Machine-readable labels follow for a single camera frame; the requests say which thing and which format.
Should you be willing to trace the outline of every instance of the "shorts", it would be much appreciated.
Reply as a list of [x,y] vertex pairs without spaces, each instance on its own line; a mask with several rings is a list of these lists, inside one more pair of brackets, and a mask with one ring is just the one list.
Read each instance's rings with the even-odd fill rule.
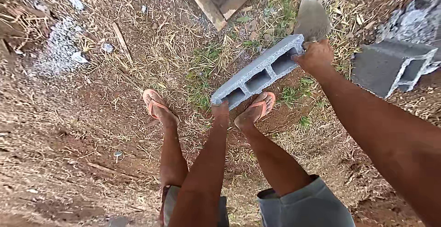
[[[313,181],[300,190],[279,197],[273,189],[257,194],[263,227],[355,227],[348,209],[335,197],[323,180],[311,175]],[[167,226],[176,204],[179,187],[163,190],[160,213],[161,226]],[[219,200],[218,227],[228,227],[226,197]]]

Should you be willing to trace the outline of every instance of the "forearm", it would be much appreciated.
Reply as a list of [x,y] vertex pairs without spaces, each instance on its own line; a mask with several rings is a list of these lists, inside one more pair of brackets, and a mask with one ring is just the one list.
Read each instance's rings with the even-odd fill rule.
[[179,190],[173,226],[215,226],[223,182],[228,119],[215,120],[209,137]]
[[426,224],[441,210],[441,130],[328,70],[317,75],[340,122]]
[[317,80],[340,122],[366,152],[421,149],[422,144],[441,148],[441,129],[374,96],[335,70],[319,74]]

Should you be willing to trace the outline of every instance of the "trowel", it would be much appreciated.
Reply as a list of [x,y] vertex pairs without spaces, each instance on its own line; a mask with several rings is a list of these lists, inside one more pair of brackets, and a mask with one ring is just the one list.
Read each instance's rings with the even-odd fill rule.
[[320,41],[330,31],[331,24],[321,1],[302,0],[293,34],[303,34],[303,47],[307,49],[309,44]]

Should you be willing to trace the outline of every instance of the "orange flip-flop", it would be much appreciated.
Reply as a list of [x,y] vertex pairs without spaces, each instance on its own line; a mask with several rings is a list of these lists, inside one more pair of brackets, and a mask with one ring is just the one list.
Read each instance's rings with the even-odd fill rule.
[[[142,99],[144,100],[144,102],[146,103],[146,97],[147,97],[147,95],[148,96],[150,96],[150,98],[151,98],[151,100],[150,100],[150,103],[149,103],[149,105],[147,106],[147,113],[150,115],[150,116],[152,116],[153,118],[156,118],[156,119],[159,119],[155,114],[153,114],[153,112],[152,112],[152,109],[153,109],[153,106],[158,106],[158,107],[160,107],[160,108],[164,108],[167,112],[170,112],[171,114],[173,114],[170,110],[169,110],[169,108],[167,107],[167,106],[165,106],[165,105],[163,105],[163,104],[161,104],[161,103],[159,103],[159,102],[157,102],[156,100],[154,100],[153,98],[152,98],[152,94],[156,94],[156,96],[158,97],[158,98],[160,98],[163,102],[165,102],[165,100],[161,97],[161,95],[159,95],[159,93],[158,92],[156,92],[156,90],[154,90],[154,89],[145,89],[144,90],[144,93],[142,94]],[[176,115],[174,115],[175,116],[175,119],[176,119],[176,121],[179,123],[179,118],[178,117],[176,117]]]
[[[274,104],[276,103],[276,96],[272,92],[267,92],[267,94],[268,94],[268,96],[270,96],[273,99],[272,102],[270,103],[271,107],[270,107],[269,111],[271,111],[273,109]],[[265,102],[265,100],[253,103],[248,108],[257,107],[257,106],[262,106],[262,112],[260,113],[260,117],[257,119],[257,120],[260,120],[262,117],[264,117],[267,114],[266,113],[266,102]]]

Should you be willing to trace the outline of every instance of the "block hole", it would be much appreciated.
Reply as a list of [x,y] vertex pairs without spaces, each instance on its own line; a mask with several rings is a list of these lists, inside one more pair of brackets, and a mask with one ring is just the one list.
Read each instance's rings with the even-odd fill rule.
[[411,61],[411,63],[407,65],[406,69],[404,70],[404,73],[400,78],[400,83],[409,83],[415,80],[416,76],[422,69],[424,62],[426,62],[426,60]]
[[279,75],[286,71],[289,67],[294,66],[295,62],[291,60],[291,55],[296,55],[297,51],[295,48],[291,48],[288,50],[285,54],[279,56],[273,64],[271,64],[271,67],[273,68],[274,72]]
[[259,89],[259,87],[261,87],[263,84],[269,82],[270,80],[271,80],[271,77],[269,76],[266,69],[264,69],[261,72],[253,75],[253,77],[251,77],[251,79],[249,79],[245,83],[245,86],[248,90],[255,91],[255,90]]
[[244,92],[240,88],[234,89],[231,93],[229,93],[226,98],[228,99],[228,106],[231,106],[238,101],[242,101],[242,99],[245,97]]

